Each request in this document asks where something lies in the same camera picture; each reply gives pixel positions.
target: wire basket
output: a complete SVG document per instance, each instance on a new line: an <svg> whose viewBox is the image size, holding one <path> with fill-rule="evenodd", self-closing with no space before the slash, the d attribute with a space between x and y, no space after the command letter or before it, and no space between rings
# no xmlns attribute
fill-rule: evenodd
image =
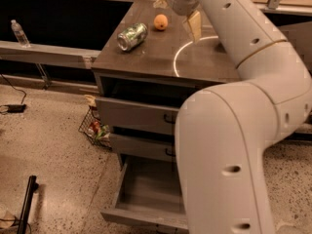
<svg viewBox="0 0 312 234"><path fill-rule="evenodd" d="M111 148L109 143L109 127L100 122L98 110L95 107L89 107L79 127L79 132L83 133L92 145Z"/></svg>

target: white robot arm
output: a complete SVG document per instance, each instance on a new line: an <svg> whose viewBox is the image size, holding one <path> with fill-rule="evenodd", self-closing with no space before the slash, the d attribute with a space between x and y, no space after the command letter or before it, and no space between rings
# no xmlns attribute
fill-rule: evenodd
<svg viewBox="0 0 312 234"><path fill-rule="evenodd" d="M181 107L175 150L191 234L273 234L264 150L292 134L312 107L311 76L287 38L251 0L198 3L242 82L209 87Z"/></svg>

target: orange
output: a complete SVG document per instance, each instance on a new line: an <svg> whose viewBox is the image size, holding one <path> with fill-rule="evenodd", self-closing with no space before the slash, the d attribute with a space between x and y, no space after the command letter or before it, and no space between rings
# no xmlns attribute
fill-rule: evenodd
<svg viewBox="0 0 312 234"><path fill-rule="evenodd" d="M165 30L168 26L168 19L165 15L159 14L154 19L154 26L158 30Z"/></svg>

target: speckled floor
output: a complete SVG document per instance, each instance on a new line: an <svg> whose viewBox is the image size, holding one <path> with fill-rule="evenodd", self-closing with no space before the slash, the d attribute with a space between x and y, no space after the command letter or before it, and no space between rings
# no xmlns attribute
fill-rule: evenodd
<svg viewBox="0 0 312 234"><path fill-rule="evenodd" d="M40 187L29 218L33 234L155 234L106 222L100 214L112 201L120 169L116 155L78 132L88 110L83 94L90 88L53 84L44 91L41 81L11 81L27 92L27 108L0 115L0 217L6 210L20 216L28 178L35 175ZM20 103L21 97L0 77L0 104ZM311 142L271 147L264 170L278 233L310 234Z"/></svg>

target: metal can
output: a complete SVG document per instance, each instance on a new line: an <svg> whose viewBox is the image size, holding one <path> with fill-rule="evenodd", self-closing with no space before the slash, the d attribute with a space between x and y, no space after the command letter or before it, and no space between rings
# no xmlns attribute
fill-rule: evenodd
<svg viewBox="0 0 312 234"><path fill-rule="evenodd" d="M117 35L118 46L123 51L129 51L140 44L147 36L144 23L135 23Z"/></svg>

